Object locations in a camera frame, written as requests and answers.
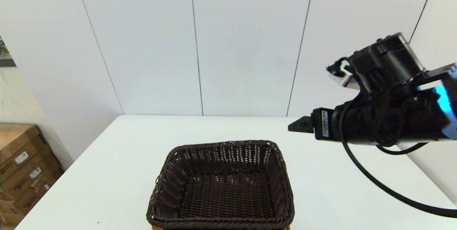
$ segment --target wicker basket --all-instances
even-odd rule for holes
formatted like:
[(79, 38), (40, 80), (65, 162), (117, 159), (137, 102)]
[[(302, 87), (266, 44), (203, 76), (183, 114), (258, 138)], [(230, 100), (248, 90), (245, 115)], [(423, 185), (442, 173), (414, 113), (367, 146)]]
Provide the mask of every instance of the wicker basket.
[(172, 229), (282, 229), (294, 216), (286, 164), (274, 142), (184, 145), (169, 154), (147, 209)]

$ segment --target box label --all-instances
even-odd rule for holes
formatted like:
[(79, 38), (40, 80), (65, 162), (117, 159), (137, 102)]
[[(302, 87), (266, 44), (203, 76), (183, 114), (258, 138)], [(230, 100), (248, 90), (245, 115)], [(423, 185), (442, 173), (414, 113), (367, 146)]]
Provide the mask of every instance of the box label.
[(322, 111), (322, 135), (328, 137), (328, 113)]
[(40, 167), (37, 167), (35, 170), (33, 170), (31, 173), (30, 173), (30, 178), (31, 179), (35, 179), (39, 174), (41, 173), (41, 168)]
[(28, 158), (28, 154), (27, 152), (22, 152), (21, 155), (19, 155), (17, 158), (14, 159), (14, 161), (16, 161), (16, 164), (20, 164), (22, 162), (24, 162), (24, 160), (26, 160)]

